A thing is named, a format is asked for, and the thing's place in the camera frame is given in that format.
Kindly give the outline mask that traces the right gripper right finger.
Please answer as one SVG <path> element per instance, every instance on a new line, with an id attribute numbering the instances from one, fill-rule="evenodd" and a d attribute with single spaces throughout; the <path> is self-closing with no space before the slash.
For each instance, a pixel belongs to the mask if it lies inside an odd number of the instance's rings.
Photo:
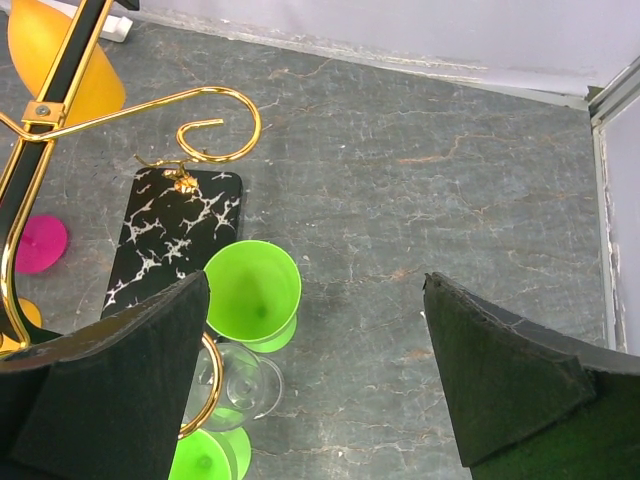
<path id="1" fill-rule="evenodd" d="M 635 479 L 639 360 L 534 323 L 439 273 L 426 320 L 476 479 Z"/>

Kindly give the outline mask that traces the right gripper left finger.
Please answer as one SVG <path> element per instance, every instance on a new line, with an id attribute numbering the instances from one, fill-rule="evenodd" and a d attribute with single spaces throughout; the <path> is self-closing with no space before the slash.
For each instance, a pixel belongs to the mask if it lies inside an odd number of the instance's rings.
<path id="1" fill-rule="evenodd" d="M 209 293 L 196 272 L 2 360 L 2 478 L 168 478 Z"/>

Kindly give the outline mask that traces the gold wine glass rack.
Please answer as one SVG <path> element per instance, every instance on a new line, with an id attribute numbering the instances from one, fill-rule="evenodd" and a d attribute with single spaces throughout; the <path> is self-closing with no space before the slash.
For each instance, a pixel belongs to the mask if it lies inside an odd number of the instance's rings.
<path id="1" fill-rule="evenodd" d="M 1 179 L 1 298 L 18 344 L 7 357 L 64 336 L 28 324 L 15 291 L 16 252 L 57 140 L 123 115 L 120 109 L 65 125 L 108 9 L 106 1 L 82 3 L 38 97 L 14 125 L 19 141 Z M 208 172 L 204 185 L 185 194 L 179 183 L 186 176 L 183 163 L 177 160 L 148 165 L 137 173 L 115 257 L 113 284 L 100 320 L 146 301 L 193 273 L 204 273 L 206 262 L 237 239 L 240 177 Z M 211 346 L 204 322 L 200 349 Z M 218 394 L 212 393 L 190 423 L 182 419 L 178 439 L 199 428 L 217 402 Z"/>

